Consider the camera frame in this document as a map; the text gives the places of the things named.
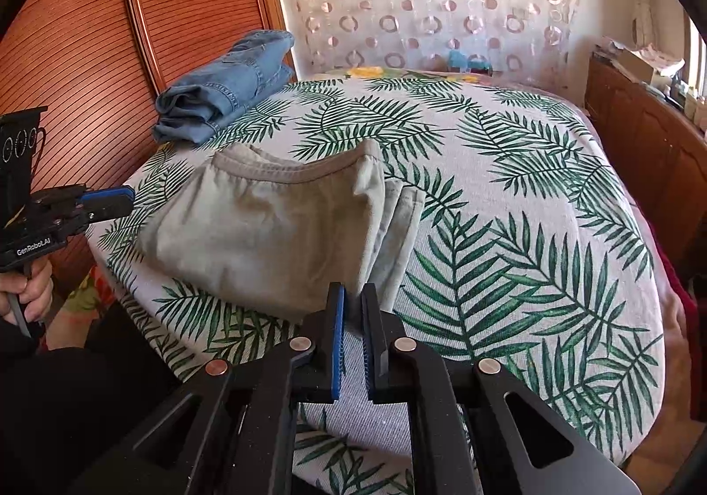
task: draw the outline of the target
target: bedspread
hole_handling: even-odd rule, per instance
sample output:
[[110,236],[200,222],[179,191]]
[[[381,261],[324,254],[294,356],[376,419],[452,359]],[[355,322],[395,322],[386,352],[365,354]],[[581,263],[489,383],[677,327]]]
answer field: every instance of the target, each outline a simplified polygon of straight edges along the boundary
[[[234,141],[312,161],[364,138],[380,143],[388,178],[426,193],[395,303],[408,335],[451,359],[497,358],[623,462],[665,382],[653,256],[579,111],[530,90],[425,76],[304,81],[201,147],[160,148],[128,181],[133,213],[89,230],[151,346],[185,379],[215,356],[260,357],[297,329],[141,262],[140,228],[194,167]],[[344,356],[342,400],[300,408],[294,472],[337,495],[411,494],[407,409],[366,401],[353,335]]]

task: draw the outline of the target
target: wooden wardrobe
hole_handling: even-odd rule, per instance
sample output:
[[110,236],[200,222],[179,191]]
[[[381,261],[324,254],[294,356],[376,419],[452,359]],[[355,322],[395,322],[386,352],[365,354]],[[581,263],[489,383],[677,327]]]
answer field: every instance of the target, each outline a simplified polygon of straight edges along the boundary
[[[33,189],[124,182],[156,149],[156,94],[249,30],[284,29],[278,0],[27,0],[0,42],[0,113],[48,106]],[[93,263],[52,256],[66,295]]]
[[707,273],[707,142],[678,110],[599,58],[586,108],[609,161],[682,279]]

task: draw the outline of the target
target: hand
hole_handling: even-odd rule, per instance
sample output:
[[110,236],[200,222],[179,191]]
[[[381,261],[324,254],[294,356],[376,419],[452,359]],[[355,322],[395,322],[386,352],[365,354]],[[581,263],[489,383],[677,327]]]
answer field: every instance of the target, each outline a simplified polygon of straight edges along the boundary
[[0,274],[0,317],[16,324],[15,315],[5,292],[18,294],[20,303],[26,304],[25,319],[36,322],[46,315],[52,304],[52,263],[44,256],[32,262],[32,276],[29,280],[22,274],[7,272]]

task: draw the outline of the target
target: folded gray shirt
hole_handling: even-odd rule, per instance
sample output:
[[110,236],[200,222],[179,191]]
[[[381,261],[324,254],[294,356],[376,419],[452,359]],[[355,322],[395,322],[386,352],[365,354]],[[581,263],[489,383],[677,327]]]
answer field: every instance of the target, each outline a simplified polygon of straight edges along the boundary
[[290,321],[323,309],[331,281],[354,298],[372,281],[391,311],[423,205],[422,191],[384,179],[373,140],[307,164],[235,144],[197,168],[138,248],[167,274]]

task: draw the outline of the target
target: window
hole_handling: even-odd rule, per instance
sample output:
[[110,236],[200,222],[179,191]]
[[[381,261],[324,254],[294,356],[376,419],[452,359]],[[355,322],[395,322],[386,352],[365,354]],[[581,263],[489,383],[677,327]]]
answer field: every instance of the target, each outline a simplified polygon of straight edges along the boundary
[[697,90],[699,95],[707,95],[707,47],[692,19],[688,21],[687,54],[683,80]]

